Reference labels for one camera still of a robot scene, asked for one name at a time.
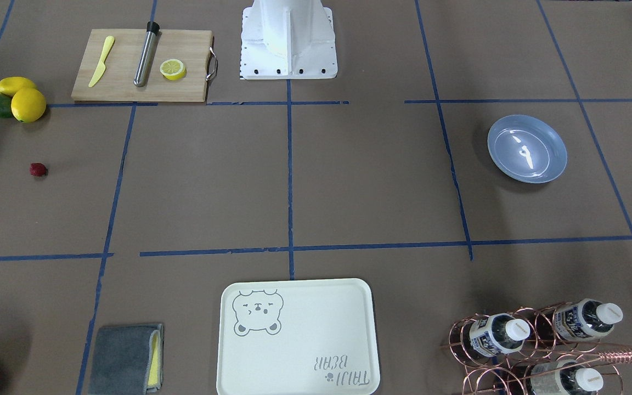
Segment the blue plate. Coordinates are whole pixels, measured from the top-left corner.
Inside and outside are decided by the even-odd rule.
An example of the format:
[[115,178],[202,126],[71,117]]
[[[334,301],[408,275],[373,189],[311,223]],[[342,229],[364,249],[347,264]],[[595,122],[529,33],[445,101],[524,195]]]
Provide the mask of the blue plate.
[[568,165],[567,148],[559,134],[528,115],[509,115],[494,122],[487,147],[497,168],[517,182],[552,182]]

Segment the red strawberry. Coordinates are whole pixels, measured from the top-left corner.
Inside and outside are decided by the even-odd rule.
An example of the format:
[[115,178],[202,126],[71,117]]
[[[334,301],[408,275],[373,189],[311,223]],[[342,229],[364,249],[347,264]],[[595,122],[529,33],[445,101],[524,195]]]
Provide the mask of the red strawberry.
[[29,166],[29,173],[33,177],[45,177],[48,174],[48,168],[39,162],[31,163]]

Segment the cream bear tray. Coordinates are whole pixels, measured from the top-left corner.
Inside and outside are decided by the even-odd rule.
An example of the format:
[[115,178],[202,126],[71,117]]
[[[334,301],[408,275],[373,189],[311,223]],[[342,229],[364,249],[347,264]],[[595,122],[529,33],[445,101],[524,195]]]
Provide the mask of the cream bear tray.
[[372,394],[381,373],[362,279],[243,282],[221,297],[219,394]]

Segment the lemon half slice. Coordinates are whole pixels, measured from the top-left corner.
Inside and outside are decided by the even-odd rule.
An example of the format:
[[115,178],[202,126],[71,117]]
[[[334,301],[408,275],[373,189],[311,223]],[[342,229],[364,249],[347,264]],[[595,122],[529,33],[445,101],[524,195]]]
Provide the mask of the lemon half slice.
[[187,74],[185,63],[179,59],[167,59],[160,65],[161,75],[168,81],[177,81]]

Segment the steel muddler black tip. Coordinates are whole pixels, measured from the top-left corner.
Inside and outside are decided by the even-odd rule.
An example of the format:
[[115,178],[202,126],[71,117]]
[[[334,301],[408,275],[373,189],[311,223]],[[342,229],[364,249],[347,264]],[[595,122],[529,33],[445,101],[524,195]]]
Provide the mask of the steel muddler black tip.
[[145,87],[150,75],[151,63],[155,56],[156,45],[160,38],[160,25],[155,21],[149,21],[146,28],[146,35],[143,50],[140,55],[136,74],[133,79],[135,87]]

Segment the tea bottle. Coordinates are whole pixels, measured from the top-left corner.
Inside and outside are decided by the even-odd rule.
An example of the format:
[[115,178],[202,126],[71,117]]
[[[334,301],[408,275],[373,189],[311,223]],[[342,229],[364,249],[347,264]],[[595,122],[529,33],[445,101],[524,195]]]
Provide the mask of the tea bottle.
[[597,394],[604,388],[601,373],[576,360],[537,364],[529,373],[525,385],[529,394]]
[[521,350],[532,331],[526,320],[497,313],[466,323],[461,331],[463,354],[470,360],[495,358]]
[[589,342],[609,335],[623,319],[623,310],[616,303],[585,298],[557,309],[552,315],[552,328],[562,340]]

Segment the bamboo cutting board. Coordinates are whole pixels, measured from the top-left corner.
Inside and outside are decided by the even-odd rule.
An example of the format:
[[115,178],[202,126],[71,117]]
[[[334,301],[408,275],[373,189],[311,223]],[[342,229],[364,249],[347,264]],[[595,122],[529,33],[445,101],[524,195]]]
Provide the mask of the bamboo cutting board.
[[[134,78],[141,59],[145,29],[93,29],[81,58],[80,69],[72,89],[74,101],[113,102],[196,102],[206,100],[210,48],[213,33],[208,30],[160,30],[155,56],[150,64],[148,81],[144,87],[136,87]],[[106,70],[94,87],[91,78],[103,51],[105,38],[114,37]],[[178,59],[187,68],[187,74],[176,81],[165,78],[160,71],[161,63]]]

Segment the grey yellow cloth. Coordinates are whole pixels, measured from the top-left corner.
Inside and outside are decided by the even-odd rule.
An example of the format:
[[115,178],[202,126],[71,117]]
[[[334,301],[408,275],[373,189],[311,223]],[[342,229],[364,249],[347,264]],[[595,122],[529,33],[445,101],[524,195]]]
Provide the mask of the grey yellow cloth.
[[95,338],[89,394],[150,394],[163,384],[162,323],[103,326]]

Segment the yellow plastic knife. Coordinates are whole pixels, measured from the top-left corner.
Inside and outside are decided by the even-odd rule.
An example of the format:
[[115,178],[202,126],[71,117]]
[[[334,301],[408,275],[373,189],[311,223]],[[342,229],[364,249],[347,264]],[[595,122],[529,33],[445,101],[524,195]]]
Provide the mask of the yellow plastic knife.
[[103,75],[105,74],[105,71],[107,70],[107,65],[105,64],[109,53],[111,52],[113,45],[115,44],[115,37],[113,36],[107,36],[104,40],[103,43],[103,47],[101,50],[101,54],[100,57],[98,59],[96,68],[94,70],[94,73],[88,83],[88,87],[95,87],[95,85],[100,81],[100,79],[103,77]]

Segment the yellow lemon lower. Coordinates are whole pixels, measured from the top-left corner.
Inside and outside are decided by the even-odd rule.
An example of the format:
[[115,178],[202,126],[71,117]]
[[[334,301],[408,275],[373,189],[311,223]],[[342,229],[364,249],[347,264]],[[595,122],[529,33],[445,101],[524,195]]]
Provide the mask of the yellow lemon lower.
[[35,122],[46,110],[46,98],[37,88],[22,88],[11,99],[13,117],[22,123]]

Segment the yellow lemon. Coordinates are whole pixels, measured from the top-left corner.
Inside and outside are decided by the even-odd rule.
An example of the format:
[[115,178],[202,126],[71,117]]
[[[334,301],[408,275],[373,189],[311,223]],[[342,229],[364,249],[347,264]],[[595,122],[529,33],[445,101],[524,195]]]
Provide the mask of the yellow lemon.
[[46,98],[37,88],[22,88],[11,99],[13,117],[22,123],[35,122],[46,110]]
[[30,78],[23,76],[12,76],[0,80],[0,94],[6,97],[13,97],[23,88],[37,88],[37,85]]

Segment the tea bottle front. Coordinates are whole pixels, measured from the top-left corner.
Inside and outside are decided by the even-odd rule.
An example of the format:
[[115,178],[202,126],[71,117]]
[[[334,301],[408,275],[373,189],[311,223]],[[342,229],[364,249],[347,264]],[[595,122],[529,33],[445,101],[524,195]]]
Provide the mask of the tea bottle front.
[[604,388],[601,373],[576,360],[537,364],[529,373],[525,385],[529,394],[597,394]]

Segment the yellow lemon upper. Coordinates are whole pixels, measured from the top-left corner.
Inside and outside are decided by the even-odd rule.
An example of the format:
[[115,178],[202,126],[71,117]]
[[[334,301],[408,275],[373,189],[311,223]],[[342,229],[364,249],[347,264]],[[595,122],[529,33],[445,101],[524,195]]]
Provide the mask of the yellow lemon upper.
[[23,88],[37,88],[37,85],[30,78],[23,76],[12,76],[0,80],[0,94],[6,97],[13,97]]

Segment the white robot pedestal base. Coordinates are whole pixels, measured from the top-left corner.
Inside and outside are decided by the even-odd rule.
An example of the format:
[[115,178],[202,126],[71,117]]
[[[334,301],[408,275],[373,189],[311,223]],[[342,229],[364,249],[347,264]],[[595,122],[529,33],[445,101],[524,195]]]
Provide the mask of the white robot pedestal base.
[[241,80],[337,77],[334,16],[321,1],[254,1],[241,22]]

